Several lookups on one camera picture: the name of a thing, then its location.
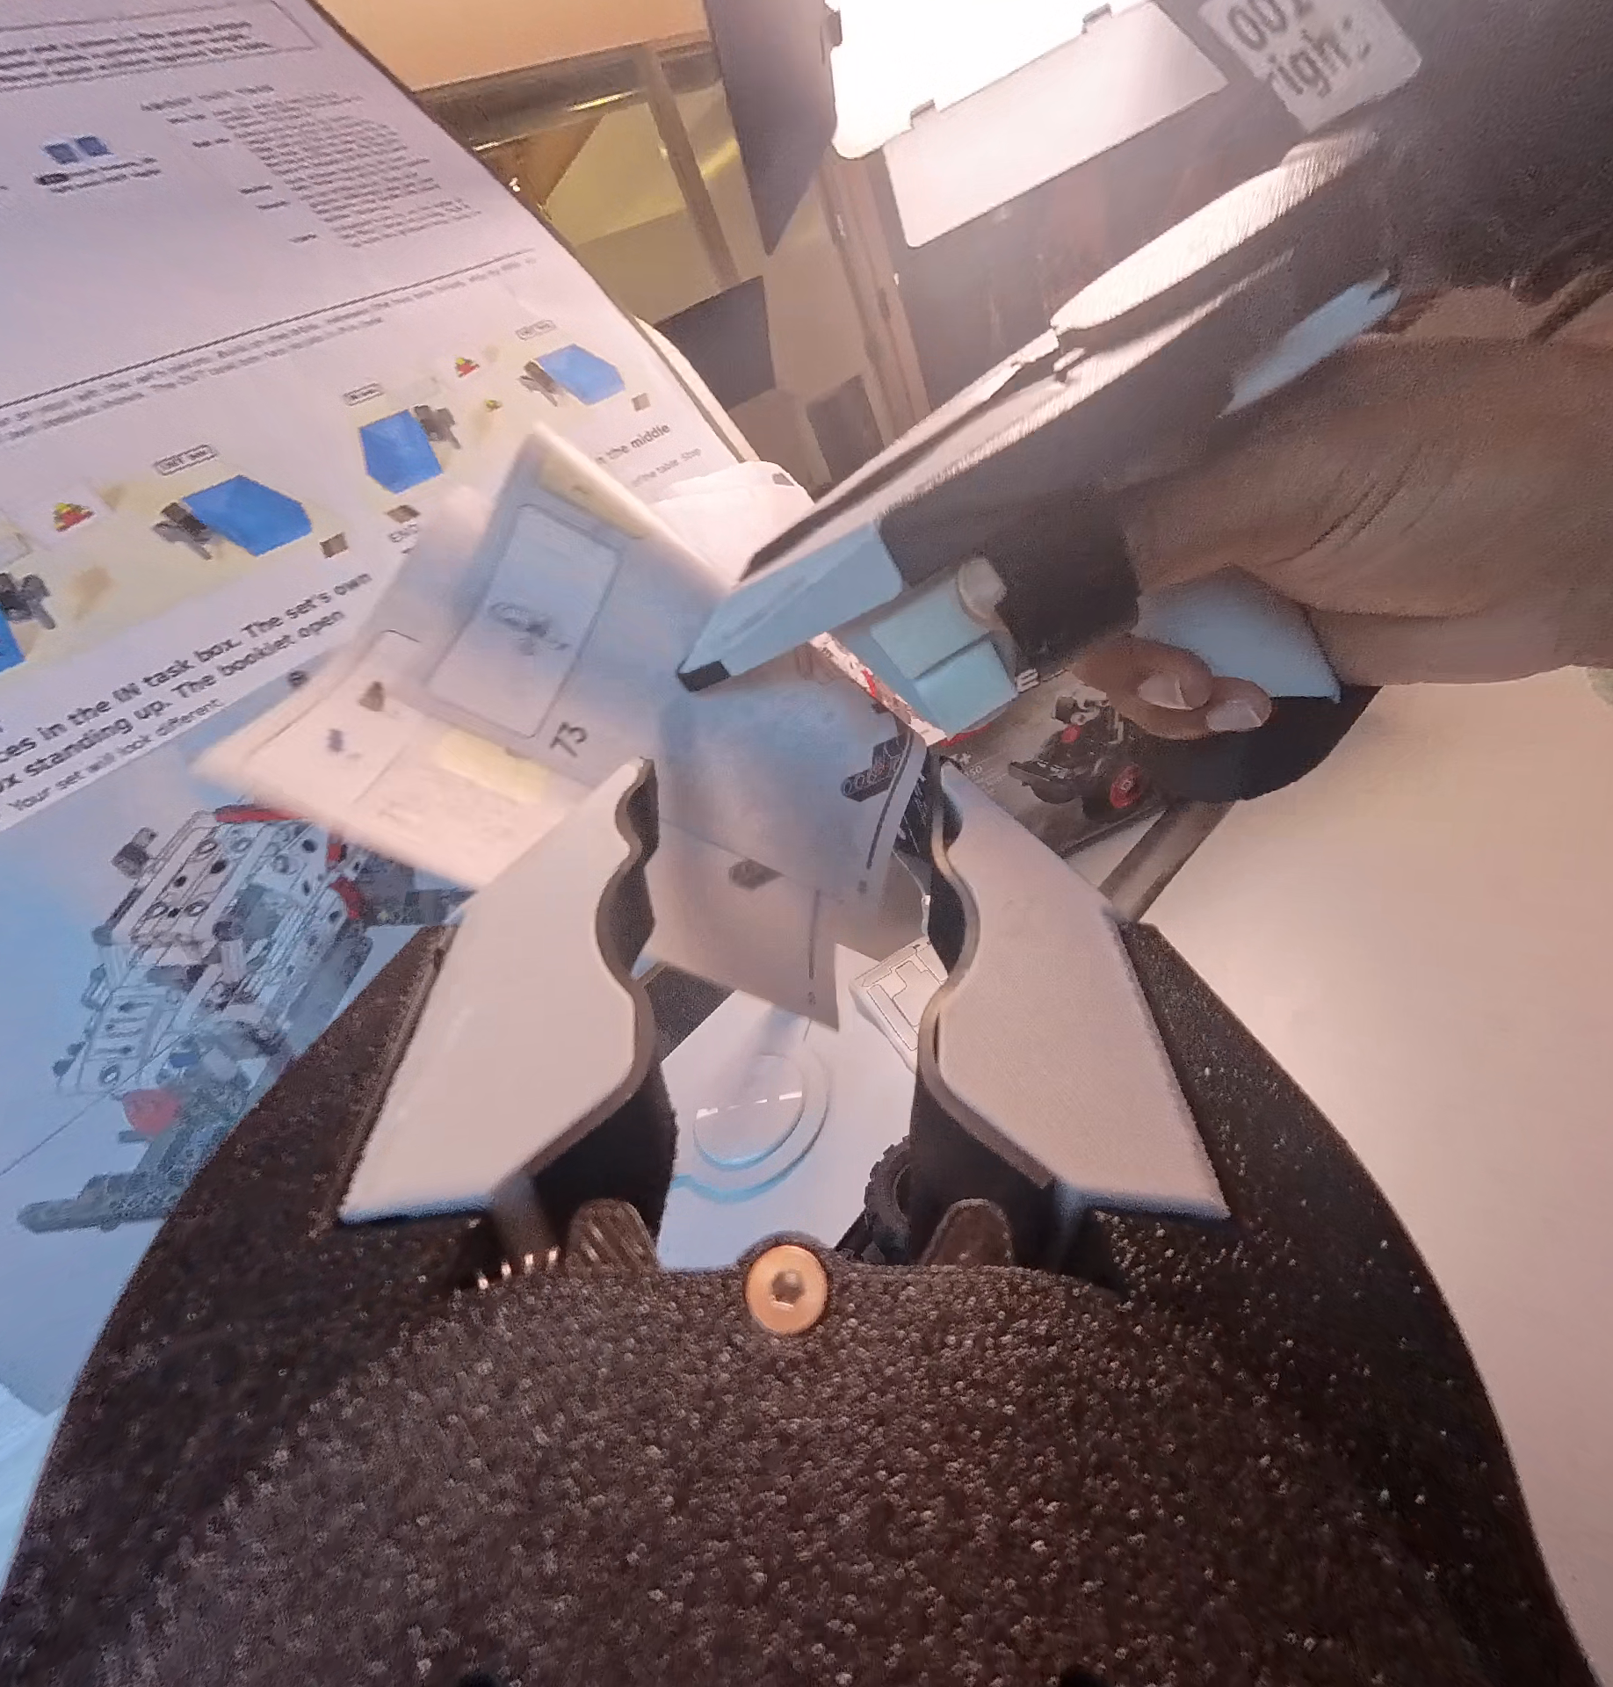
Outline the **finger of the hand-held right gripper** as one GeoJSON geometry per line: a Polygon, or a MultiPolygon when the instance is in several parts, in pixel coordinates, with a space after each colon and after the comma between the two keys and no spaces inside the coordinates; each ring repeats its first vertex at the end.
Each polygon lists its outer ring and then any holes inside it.
{"type": "Polygon", "coordinates": [[[942,482],[788,529],[679,678],[709,691],[831,636],[901,698],[1015,698],[1130,621],[1130,548],[1096,489],[942,482]]]}
{"type": "Polygon", "coordinates": [[[1014,600],[1132,600],[1113,491],[1200,446],[1241,373],[1386,267],[1384,164],[1377,139],[1313,139],[1179,222],[769,540],[742,583],[806,585],[876,538],[906,587],[987,559],[1014,600]]]}

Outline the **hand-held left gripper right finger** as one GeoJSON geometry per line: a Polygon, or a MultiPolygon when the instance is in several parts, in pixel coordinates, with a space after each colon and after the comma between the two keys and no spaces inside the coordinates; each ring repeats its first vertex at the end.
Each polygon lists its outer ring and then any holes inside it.
{"type": "Polygon", "coordinates": [[[1113,904],[955,766],[931,791],[921,1097],[1038,1192],[1226,1220],[1113,904]]]}

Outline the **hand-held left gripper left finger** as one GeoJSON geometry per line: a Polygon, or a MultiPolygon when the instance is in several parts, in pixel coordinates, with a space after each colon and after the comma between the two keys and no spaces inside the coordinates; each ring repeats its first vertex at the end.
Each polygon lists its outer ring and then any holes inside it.
{"type": "Polygon", "coordinates": [[[654,766],[622,766],[464,907],[342,1201],[347,1226],[487,1212],[643,1094],[658,1033],[635,968],[656,930],[654,766]]]}

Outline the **lego instruction booklet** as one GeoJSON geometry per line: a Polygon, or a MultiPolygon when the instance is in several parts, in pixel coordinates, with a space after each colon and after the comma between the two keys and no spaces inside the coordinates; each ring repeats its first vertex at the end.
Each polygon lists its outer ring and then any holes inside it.
{"type": "MultiPolygon", "coordinates": [[[[317,962],[366,924],[460,921],[622,766],[654,766],[660,789],[639,981],[656,962],[838,1026],[838,953],[886,936],[923,745],[816,644],[709,691],[679,678],[731,593],[733,546],[806,508],[759,461],[645,504],[545,433],[498,495],[455,495],[357,642],[206,747],[200,777],[240,804],[118,855],[129,892],[97,932],[91,1020],[57,1071],[82,1097],[174,1107],[144,1162],[159,1182],[104,1175],[25,1224],[161,1216],[167,1182],[187,1180],[176,1154],[202,1165],[249,1099],[291,1097],[291,1054],[328,1024],[317,962]]],[[[406,1030],[338,1084],[340,1224],[451,939],[406,1030]]],[[[503,1227],[517,1254],[543,1256],[562,1212],[598,1197],[660,1226],[675,1126],[652,1013],[647,1088],[543,1173],[537,1224],[503,1227]]]]}

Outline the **lego set box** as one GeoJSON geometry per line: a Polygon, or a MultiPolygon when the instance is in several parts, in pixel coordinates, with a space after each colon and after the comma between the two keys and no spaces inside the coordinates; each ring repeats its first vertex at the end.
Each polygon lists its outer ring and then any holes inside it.
{"type": "Polygon", "coordinates": [[[1091,685],[1051,680],[1006,715],[995,794],[1055,855],[1079,855],[1185,802],[1162,776],[1158,747],[1091,685]]]}

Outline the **person's right hand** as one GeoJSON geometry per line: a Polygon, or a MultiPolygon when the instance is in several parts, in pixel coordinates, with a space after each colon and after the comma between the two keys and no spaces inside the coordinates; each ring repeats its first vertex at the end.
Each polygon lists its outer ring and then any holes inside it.
{"type": "Polygon", "coordinates": [[[1548,341],[1345,348],[1113,519],[1147,591],[1260,580],[1349,685],[1613,670],[1613,290],[1548,341]]]}

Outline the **bright studio light panel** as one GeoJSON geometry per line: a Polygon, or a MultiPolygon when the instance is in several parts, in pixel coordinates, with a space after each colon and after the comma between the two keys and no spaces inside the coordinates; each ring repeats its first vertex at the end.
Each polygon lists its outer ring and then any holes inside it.
{"type": "Polygon", "coordinates": [[[882,158],[921,248],[1217,96],[1160,4],[838,2],[837,152],[882,158]]]}

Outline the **white book stand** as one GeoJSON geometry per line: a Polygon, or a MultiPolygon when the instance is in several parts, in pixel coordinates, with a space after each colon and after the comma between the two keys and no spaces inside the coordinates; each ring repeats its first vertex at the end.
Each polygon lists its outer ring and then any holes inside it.
{"type": "Polygon", "coordinates": [[[742,1207],[859,1203],[906,1131],[916,1069],[859,1009],[838,1026],[731,994],[665,1058],[679,1124],[673,1194],[742,1207]]]}

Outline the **printed instruction sheet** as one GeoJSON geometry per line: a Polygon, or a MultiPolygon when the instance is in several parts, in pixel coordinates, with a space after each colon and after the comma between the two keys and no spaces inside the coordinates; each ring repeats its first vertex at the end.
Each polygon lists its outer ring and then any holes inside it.
{"type": "Polygon", "coordinates": [[[0,4],[0,832],[306,670],[535,427],[692,373],[311,4],[0,4]]]}

